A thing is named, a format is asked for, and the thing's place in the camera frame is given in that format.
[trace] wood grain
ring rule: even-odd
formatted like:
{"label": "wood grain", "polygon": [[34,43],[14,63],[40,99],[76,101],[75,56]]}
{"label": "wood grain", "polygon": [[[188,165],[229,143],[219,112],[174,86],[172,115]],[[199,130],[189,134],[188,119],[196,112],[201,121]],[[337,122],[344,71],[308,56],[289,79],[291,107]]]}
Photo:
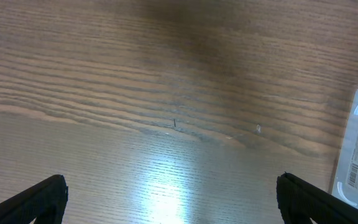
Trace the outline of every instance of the wood grain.
{"label": "wood grain", "polygon": [[0,0],[0,195],[61,172],[70,223],[166,223],[136,179],[189,157],[178,222],[280,223],[275,176],[329,190],[357,88],[358,0]]}

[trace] black object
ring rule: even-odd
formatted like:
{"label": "black object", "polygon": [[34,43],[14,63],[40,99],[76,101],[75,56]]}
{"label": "black object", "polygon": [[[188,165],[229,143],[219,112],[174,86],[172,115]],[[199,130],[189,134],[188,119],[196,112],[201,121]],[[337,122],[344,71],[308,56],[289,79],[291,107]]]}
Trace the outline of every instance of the black object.
{"label": "black object", "polygon": [[0,203],[0,224],[61,224],[68,201],[64,176],[53,175]]}
{"label": "black object", "polygon": [[289,173],[277,178],[277,202],[285,224],[358,224],[358,209]]}

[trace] wooden surface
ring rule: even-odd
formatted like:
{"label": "wooden surface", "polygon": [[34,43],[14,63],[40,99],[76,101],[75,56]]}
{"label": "wooden surface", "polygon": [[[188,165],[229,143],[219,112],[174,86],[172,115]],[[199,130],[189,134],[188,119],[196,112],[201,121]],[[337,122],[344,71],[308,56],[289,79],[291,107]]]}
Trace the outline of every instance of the wooden surface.
{"label": "wooden surface", "polygon": [[65,223],[282,223],[357,88],[358,0],[0,0],[0,201],[59,173]]}

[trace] barcode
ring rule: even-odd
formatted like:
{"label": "barcode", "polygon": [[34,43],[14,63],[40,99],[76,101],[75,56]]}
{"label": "barcode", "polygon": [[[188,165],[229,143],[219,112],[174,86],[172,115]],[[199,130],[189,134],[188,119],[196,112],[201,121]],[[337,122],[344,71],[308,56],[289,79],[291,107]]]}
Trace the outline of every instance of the barcode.
{"label": "barcode", "polygon": [[358,172],[358,165],[352,163],[351,173],[349,175],[349,185],[352,186],[352,187],[355,187],[357,172]]}

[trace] white speck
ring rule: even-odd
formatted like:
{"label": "white speck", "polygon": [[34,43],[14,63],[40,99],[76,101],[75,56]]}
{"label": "white speck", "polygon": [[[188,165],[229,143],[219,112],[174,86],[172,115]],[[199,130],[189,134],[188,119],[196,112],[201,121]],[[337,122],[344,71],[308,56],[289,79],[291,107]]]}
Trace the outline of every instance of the white speck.
{"label": "white speck", "polygon": [[258,134],[260,134],[260,132],[261,132],[261,127],[260,127],[260,125],[258,124],[257,126],[256,126],[256,132],[258,133]]}

